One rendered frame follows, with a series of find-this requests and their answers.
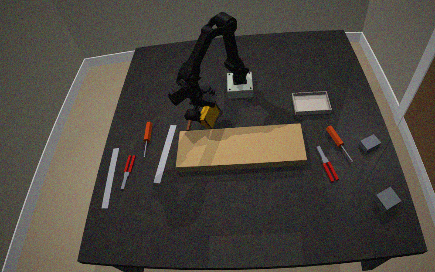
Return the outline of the light grey flat strip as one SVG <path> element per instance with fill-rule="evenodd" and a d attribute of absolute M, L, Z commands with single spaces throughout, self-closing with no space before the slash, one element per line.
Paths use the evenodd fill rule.
<path fill-rule="evenodd" d="M 111 163 L 109 166 L 109 173 L 108 173 L 108 178 L 106 181 L 106 187 L 105 187 L 105 192 L 104 192 L 104 199 L 103 199 L 103 203 L 102 203 L 102 209 L 107 208 L 109 206 L 109 199 L 110 199 L 110 194 L 111 194 L 111 188 L 112 188 L 112 182 L 113 182 L 113 178 L 114 178 L 114 172 L 116 169 L 116 162 L 118 159 L 118 153 L 119 153 L 119 148 L 113 149 L 113 153 L 112 153 L 112 157 L 111 157 Z"/>
<path fill-rule="evenodd" d="M 165 169 L 165 165 L 167 163 L 167 157 L 171 148 L 171 144 L 173 141 L 173 137 L 175 134 L 175 130 L 176 130 L 176 126 L 177 125 L 171 125 L 168 135 L 167 135 L 167 140 L 165 141 L 165 145 L 163 148 L 163 153 L 161 154 L 161 159 L 160 159 L 160 163 L 158 165 L 157 171 L 156 171 L 156 176 L 154 179 L 153 183 L 157 183 L 160 184 L 161 183 L 161 177 L 163 175 L 164 169 Z"/>

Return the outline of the tan panel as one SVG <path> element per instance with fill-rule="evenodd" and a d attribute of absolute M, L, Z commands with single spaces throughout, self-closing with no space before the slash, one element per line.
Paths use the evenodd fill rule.
<path fill-rule="evenodd" d="M 177 171 L 306 165 L 301 124 L 179 131 Z"/>

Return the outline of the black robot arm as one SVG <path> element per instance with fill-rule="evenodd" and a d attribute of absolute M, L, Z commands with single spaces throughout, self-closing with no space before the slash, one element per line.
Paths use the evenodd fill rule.
<path fill-rule="evenodd" d="M 213 25 L 217 28 L 213 29 Z M 207 25 L 204 25 L 197 43 L 189 57 L 189 60 L 184 62 L 178 72 L 176 83 L 178 87 L 170 91 L 168 96 L 171 102 L 177 106 L 179 103 L 187 99 L 189 95 L 196 95 L 200 91 L 198 81 L 201 79 L 200 65 L 214 37 L 223 35 L 227 59 L 224 61 L 225 68 L 233 73 L 234 85 L 246 84 L 246 73 L 249 73 L 247 68 L 238 55 L 234 32 L 237 29 L 237 21 L 231 15 L 221 12 L 213 16 Z M 185 82 L 183 82 L 183 79 Z M 200 107 L 214 107 L 217 95 L 214 90 L 210 90 L 206 94 L 202 91 L 200 98 Z"/>

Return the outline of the orange-handled awl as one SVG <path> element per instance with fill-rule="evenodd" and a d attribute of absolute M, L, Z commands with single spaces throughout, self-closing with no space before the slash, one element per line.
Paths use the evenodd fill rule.
<path fill-rule="evenodd" d="M 343 148 L 343 141 L 341 140 L 341 138 L 338 136 L 338 134 L 336 133 L 336 131 L 333 129 L 333 127 L 330 125 L 326 128 L 326 130 L 328 131 L 328 133 L 330 134 L 331 138 L 335 141 L 336 145 L 338 146 L 338 148 Z M 343 150 L 345 151 L 345 153 L 347 154 L 347 156 L 349 157 L 348 153 L 346 152 L 345 148 L 343 148 Z M 349 157 L 349 159 L 352 161 L 352 159 Z"/>
<path fill-rule="evenodd" d="M 147 143 L 150 142 L 152 125 L 153 125 L 153 123 L 151 123 L 151 122 L 147 122 L 146 123 L 145 134 L 144 134 L 144 137 L 143 137 L 143 141 L 146 143 L 146 145 L 145 145 L 145 150 L 144 150 L 144 153 L 143 153 L 143 157 L 145 157 L 145 154 L 146 154 Z"/>

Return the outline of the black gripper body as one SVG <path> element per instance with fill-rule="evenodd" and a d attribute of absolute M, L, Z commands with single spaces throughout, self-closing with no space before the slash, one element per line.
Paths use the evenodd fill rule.
<path fill-rule="evenodd" d="M 198 121 L 199 117 L 201 115 L 199 108 L 200 108 L 200 98 L 202 96 L 202 91 L 204 92 L 204 94 L 206 94 L 207 92 L 209 92 L 211 90 L 211 87 L 209 86 L 202 86 L 200 85 L 200 91 L 198 94 L 196 95 L 189 95 L 188 94 L 188 98 L 190 98 L 190 102 L 189 104 L 192 104 L 194 107 L 193 109 L 187 109 L 184 117 L 186 120 L 192 120 L 192 121 Z"/>

